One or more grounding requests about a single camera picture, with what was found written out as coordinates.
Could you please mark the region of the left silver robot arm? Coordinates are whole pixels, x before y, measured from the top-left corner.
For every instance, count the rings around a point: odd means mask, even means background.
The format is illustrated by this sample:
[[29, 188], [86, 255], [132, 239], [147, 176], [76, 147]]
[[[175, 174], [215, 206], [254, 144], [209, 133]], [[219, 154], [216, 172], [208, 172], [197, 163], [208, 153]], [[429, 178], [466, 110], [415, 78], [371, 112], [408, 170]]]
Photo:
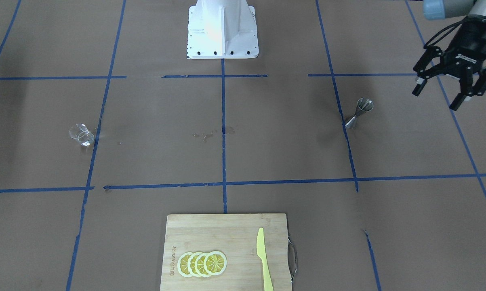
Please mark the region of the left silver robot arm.
[[413, 66], [417, 74], [413, 94], [418, 96], [429, 79], [441, 74], [459, 81], [459, 94], [449, 108], [457, 111], [464, 101], [486, 92], [486, 0], [425, 0], [428, 20], [461, 17], [424, 44]]

